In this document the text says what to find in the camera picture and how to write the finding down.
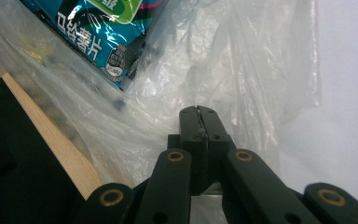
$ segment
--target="white wall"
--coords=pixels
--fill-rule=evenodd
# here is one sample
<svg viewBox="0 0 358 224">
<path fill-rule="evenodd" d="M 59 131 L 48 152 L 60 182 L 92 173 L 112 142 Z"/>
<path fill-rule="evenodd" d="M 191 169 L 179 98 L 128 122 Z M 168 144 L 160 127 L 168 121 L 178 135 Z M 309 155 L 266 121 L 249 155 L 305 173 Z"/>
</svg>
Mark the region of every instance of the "white wall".
<svg viewBox="0 0 358 224">
<path fill-rule="evenodd" d="M 320 0 L 323 105 L 281 129 L 281 177 L 303 192 L 327 182 L 358 199 L 358 1 Z"/>
</svg>

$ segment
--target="snack bag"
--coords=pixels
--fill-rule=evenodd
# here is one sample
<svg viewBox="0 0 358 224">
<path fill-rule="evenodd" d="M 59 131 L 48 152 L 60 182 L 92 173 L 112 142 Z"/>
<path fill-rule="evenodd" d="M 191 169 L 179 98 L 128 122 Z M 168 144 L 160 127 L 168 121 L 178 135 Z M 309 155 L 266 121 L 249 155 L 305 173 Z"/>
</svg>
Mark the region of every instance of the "snack bag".
<svg viewBox="0 0 358 224">
<path fill-rule="evenodd" d="M 162 0 L 21 0 L 119 87 L 133 79 Z"/>
</svg>

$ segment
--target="wooden board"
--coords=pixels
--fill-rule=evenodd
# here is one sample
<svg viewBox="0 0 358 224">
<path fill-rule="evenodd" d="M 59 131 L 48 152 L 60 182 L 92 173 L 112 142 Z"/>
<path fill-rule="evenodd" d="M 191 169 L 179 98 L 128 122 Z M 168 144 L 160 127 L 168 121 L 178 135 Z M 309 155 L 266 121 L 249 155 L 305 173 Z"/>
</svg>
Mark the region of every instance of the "wooden board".
<svg viewBox="0 0 358 224">
<path fill-rule="evenodd" d="M 94 167 L 9 73 L 5 73 L 2 79 L 19 101 L 21 107 L 42 135 L 82 196 L 88 199 L 91 193 L 102 184 Z"/>
</svg>

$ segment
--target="clear plastic bag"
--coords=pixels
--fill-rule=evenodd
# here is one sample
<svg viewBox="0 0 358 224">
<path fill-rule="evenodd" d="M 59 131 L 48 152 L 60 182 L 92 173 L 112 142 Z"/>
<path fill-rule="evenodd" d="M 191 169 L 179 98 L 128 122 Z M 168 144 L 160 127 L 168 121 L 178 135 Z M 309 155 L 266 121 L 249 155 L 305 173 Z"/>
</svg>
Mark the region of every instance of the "clear plastic bag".
<svg viewBox="0 0 358 224">
<path fill-rule="evenodd" d="M 315 4 L 168 1 L 123 92 L 20 1 L 2 0 L 0 62 L 104 182 L 134 187 L 148 178 L 190 105 L 214 109 L 238 148 L 278 171 L 278 125 L 320 100 Z"/>
</svg>

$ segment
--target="screw hole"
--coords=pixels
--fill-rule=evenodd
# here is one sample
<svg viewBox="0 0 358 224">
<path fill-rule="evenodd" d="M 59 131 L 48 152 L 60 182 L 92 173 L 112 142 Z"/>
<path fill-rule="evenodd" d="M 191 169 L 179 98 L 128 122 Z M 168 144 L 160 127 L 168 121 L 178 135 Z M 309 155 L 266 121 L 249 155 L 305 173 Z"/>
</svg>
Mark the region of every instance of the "screw hole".
<svg viewBox="0 0 358 224">
<path fill-rule="evenodd" d="M 292 223 L 292 224 L 298 224 L 298 223 L 301 223 L 301 219 L 293 214 L 293 213 L 287 213 L 284 218 L 286 218 L 286 221 L 288 221 L 289 223 Z"/>
<path fill-rule="evenodd" d="M 119 189 L 109 189 L 101 194 L 100 203 L 103 206 L 113 206 L 121 202 L 123 200 L 124 194 Z"/>
<path fill-rule="evenodd" d="M 334 206 L 344 206 L 347 202 L 344 197 L 342 197 L 336 191 L 331 189 L 320 189 L 318 191 L 319 197 L 322 198 L 325 202 L 330 203 Z"/>
<path fill-rule="evenodd" d="M 212 135 L 212 136 L 211 136 L 211 139 L 213 139 L 213 140 L 219 140 L 219 139 L 220 139 L 220 136 L 219 136 L 219 135 Z"/>
<path fill-rule="evenodd" d="M 168 160 L 170 161 L 181 161 L 184 158 L 185 156 L 181 152 L 174 151 L 168 154 Z"/>
<path fill-rule="evenodd" d="M 156 213 L 153 215 L 153 222 L 156 224 L 167 223 L 168 217 L 165 213 Z"/>
<path fill-rule="evenodd" d="M 235 157 L 240 161 L 251 161 L 253 159 L 253 156 L 250 153 L 244 151 L 238 151 L 235 154 Z"/>
</svg>

